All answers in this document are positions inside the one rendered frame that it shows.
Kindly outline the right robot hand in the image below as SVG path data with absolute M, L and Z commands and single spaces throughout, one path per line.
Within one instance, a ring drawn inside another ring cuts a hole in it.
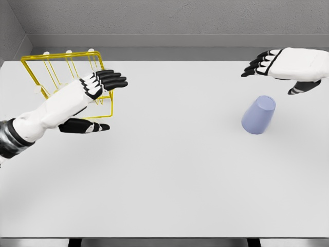
M 252 75 L 294 80 L 288 94 L 305 93 L 329 79 L 329 51 L 291 47 L 268 50 L 252 60 L 241 77 Z

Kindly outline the lilac plastic cup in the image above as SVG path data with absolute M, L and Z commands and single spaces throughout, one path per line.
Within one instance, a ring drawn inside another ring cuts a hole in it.
M 263 134 L 269 126 L 276 109 L 273 98 L 259 96 L 242 117 L 242 127 L 251 134 Z

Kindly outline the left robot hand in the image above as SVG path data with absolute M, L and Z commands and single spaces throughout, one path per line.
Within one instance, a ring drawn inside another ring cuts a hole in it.
M 126 87 L 126 77 L 113 70 L 93 72 L 60 89 L 40 107 L 41 126 L 47 129 L 58 127 L 64 133 L 92 133 L 107 131 L 110 126 L 86 119 L 74 118 L 104 92 Z

